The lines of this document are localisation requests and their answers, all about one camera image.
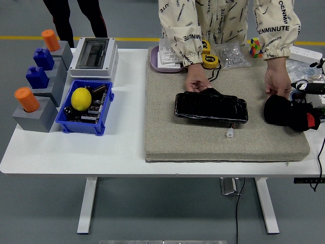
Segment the person's right hand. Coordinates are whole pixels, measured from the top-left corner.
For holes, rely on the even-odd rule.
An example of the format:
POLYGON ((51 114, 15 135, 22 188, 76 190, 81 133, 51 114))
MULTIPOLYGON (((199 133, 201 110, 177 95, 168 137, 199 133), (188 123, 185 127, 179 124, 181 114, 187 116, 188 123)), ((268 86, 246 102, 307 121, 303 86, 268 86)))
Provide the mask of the person's right hand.
POLYGON ((201 64, 193 64, 187 67, 186 91, 199 93, 211 87, 211 82, 207 79, 201 64))

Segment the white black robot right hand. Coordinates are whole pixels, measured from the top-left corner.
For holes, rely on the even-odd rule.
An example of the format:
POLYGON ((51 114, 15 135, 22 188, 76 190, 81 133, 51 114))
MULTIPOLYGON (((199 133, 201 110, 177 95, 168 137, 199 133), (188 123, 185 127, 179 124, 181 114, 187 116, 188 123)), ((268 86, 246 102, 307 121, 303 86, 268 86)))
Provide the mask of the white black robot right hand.
MULTIPOLYGON (((324 76, 324 58, 310 64, 309 67, 321 69, 321 73, 324 76)), ((324 83, 308 82, 305 79, 300 79, 292 82, 291 86, 305 94, 324 95, 324 83)))

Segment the person's left hand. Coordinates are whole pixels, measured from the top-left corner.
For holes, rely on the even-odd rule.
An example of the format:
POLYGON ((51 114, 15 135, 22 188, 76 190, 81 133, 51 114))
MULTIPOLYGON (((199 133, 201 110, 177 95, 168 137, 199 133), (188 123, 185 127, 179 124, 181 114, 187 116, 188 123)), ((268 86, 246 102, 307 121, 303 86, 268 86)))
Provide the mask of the person's left hand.
POLYGON ((286 57, 267 60, 265 73, 265 92, 268 96, 278 95, 286 99, 291 92, 291 80, 286 69, 286 57))

